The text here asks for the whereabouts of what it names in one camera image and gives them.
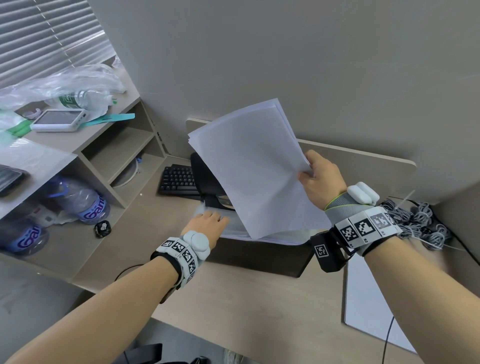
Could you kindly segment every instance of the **keyboard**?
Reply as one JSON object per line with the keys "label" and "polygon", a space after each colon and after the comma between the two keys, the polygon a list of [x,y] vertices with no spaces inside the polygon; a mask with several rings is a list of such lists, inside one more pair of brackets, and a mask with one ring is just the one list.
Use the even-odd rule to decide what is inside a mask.
{"label": "keyboard", "polygon": [[200,199],[200,194],[193,179],[192,168],[180,164],[165,167],[157,191],[158,194]]}

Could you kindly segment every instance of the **wooden desk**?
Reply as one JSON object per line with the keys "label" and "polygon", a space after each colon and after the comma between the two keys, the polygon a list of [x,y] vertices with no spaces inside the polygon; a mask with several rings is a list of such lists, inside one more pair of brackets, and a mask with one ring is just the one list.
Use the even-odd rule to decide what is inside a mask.
{"label": "wooden desk", "polygon": [[[168,157],[160,170],[172,163],[188,161]],[[148,261],[160,242],[178,236],[198,201],[156,196],[159,177],[132,202],[74,284],[98,292],[124,268]],[[342,296],[343,272],[326,274],[315,260],[298,279],[205,263],[152,317],[261,364],[380,363],[384,343],[341,323]],[[385,362],[422,361],[389,344]]]}

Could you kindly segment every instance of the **spacebar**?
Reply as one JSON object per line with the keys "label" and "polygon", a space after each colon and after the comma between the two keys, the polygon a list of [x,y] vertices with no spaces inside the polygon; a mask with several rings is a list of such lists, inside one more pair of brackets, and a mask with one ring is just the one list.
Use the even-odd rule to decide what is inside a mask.
{"label": "spacebar", "polygon": [[177,186],[177,190],[196,191],[197,188],[195,186]]}

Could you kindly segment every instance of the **person's left arm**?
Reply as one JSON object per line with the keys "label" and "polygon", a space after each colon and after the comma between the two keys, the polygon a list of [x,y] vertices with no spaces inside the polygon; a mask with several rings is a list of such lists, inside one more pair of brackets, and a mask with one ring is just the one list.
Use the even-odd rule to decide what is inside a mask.
{"label": "person's left arm", "polygon": [[[206,211],[194,217],[182,234],[201,232],[213,249],[227,224],[228,218]],[[6,364],[110,364],[135,339],[177,280],[173,265],[158,256],[77,307]]]}

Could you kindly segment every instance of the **black phone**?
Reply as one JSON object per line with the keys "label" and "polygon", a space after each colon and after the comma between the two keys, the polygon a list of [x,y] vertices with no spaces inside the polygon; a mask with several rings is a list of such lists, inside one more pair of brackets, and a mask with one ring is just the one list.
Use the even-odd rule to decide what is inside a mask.
{"label": "black phone", "polygon": [[8,196],[30,174],[25,170],[0,164],[0,197]]}

